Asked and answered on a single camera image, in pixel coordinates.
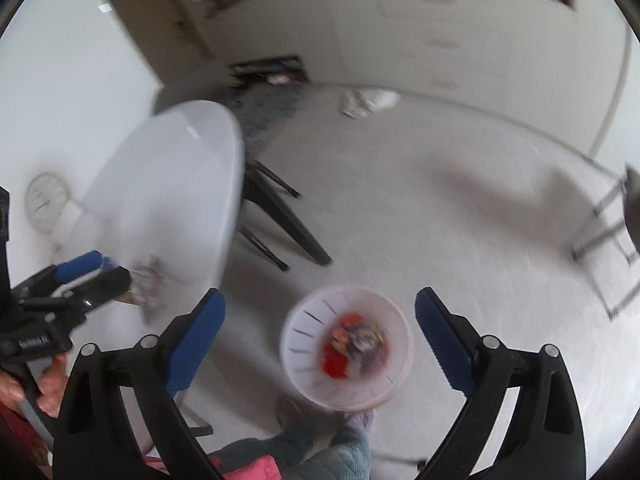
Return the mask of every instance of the brown door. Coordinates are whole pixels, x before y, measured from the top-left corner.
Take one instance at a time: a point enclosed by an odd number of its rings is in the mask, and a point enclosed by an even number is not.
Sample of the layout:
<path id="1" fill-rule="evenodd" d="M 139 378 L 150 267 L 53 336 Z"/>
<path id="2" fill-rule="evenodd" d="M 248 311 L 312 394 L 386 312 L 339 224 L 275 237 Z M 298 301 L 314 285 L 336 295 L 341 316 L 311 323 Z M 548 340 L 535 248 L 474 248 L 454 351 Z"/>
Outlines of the brown door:
<path id="1" fill-rule="evenodd" d="M 110 0 L 164 84 L 192 72 L 210 53 L 178 0 Z"/>

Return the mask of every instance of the white table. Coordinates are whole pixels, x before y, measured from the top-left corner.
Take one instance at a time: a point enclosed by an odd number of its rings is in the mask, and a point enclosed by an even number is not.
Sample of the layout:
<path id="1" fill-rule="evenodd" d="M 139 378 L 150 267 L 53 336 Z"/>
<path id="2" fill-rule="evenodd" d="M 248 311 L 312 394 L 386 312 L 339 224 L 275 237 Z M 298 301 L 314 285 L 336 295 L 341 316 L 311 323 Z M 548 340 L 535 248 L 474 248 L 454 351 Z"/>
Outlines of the white table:
<path id="1" fill-rule="evenodd" d="M 124 267 L 156 256 L 170 282 L 163 287 L 166 307 L 145 318 L 140 307 L 113 301 L 89 313 L 72 334 L 70 362 L 87 342 L 107 351 L 161 333 L 220 286 L 243 174 L 240 128 L 220 104 L 177 105 L 130 134 L 82 200 L 84 212 L 58 256 L 98 250 Z M 144 449 L 148 434 L 140 414 L 129 409 L 132 398 L 126 393 L 125 403 Z"/>

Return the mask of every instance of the person's leg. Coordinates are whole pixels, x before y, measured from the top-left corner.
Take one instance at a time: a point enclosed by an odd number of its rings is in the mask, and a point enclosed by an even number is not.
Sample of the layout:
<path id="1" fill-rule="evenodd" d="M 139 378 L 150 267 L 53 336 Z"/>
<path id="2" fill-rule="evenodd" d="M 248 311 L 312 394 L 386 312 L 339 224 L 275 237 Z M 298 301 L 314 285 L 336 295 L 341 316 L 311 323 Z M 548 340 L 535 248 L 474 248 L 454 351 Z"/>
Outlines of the person's leg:
<path id="1" fill-rule="evenodd" d="M 330 446 L 282 473 L 282 480 L 367 480 L 373 412 L 351 415 Z"/>
<path id="2" fill-rule="evenodd" d="M 280 434 L 267 440 L 238 440 L 210 453 L 220 459 L 220 472 L 224 474 L 243 468 L 264 455 L 272 456 L 280 471 L 305 459 L 316 441 L 316 432 L 307 410 L 289 397 L 280 397 L 275 411 L 283 428 Z"/>

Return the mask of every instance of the quilted pants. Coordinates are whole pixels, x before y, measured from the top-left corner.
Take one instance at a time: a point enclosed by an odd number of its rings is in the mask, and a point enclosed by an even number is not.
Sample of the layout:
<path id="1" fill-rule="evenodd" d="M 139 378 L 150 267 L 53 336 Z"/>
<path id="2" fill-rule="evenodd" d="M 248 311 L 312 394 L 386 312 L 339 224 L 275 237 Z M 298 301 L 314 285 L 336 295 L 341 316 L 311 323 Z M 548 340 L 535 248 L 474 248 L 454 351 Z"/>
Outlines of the quilted pants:
<path id="1" fill-rule="evenodd" d="M 222 473 L 235 471 L 264 455 L 271 455 L 282 480 L 367 480 L 371 469 L 369 437 L 362 431 L 345 428 L 323 449 L 305 460 L 315 436 L 306 424 L 289 426 L 277 436 L 258 440 L 247 438 L 211 453 L 222 463 Z"/>

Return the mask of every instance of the pink fabric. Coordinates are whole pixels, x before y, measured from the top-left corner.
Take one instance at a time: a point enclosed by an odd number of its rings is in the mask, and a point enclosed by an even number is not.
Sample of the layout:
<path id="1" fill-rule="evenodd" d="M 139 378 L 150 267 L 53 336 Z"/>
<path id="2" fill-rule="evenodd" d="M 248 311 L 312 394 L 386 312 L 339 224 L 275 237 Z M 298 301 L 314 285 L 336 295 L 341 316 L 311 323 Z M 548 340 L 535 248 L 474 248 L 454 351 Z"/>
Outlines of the pink fabric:
<path id="1" fill-rule="evenodd" d="M 220 465 L 219 458 L 210 456 L 209 459 L 214 466 Z M 145 462 L 148 466 L 158 469 L 158 471 L 169 473 L 159 458 L 145 456 Z M 248 466 L 227 473 L 224 477 L 225 480 L 282 480 L 276 461 L 270 455 L 261 456 Z"/>

